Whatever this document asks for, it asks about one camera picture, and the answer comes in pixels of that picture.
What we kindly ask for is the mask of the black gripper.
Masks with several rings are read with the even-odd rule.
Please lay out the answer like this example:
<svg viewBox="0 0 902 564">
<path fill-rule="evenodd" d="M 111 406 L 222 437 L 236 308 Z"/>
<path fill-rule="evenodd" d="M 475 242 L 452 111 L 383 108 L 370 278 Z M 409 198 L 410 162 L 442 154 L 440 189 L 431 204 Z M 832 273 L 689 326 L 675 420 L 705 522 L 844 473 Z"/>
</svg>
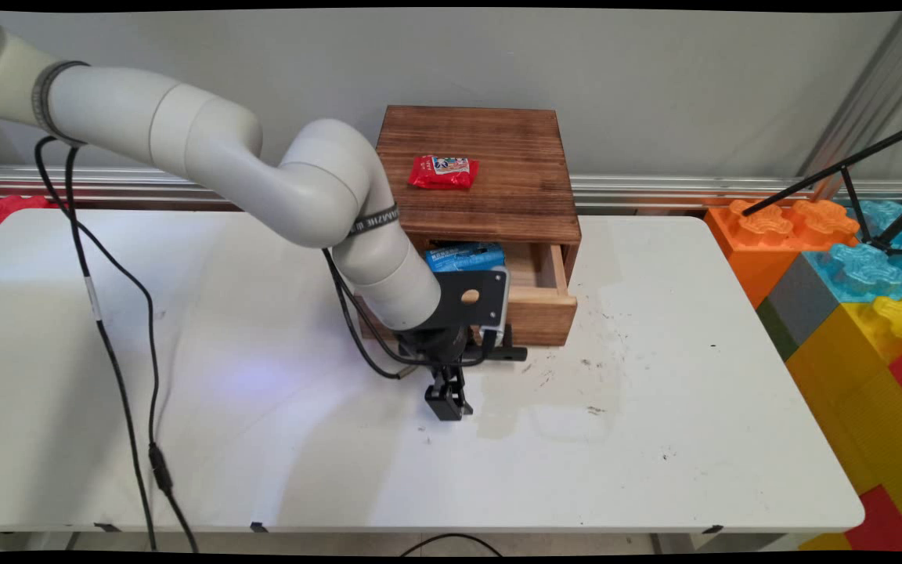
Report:
<svg viewBox="0 0 902 564">
<path fill-rule="evenodd" d="M 464 393 L 465 353 L 474 344 L 470 326 L 396 332 L 399 357 L 415 367 L 436 367 L 424 400 L 440 421 L 461 421 L 474 410 Z"/>
</svg>

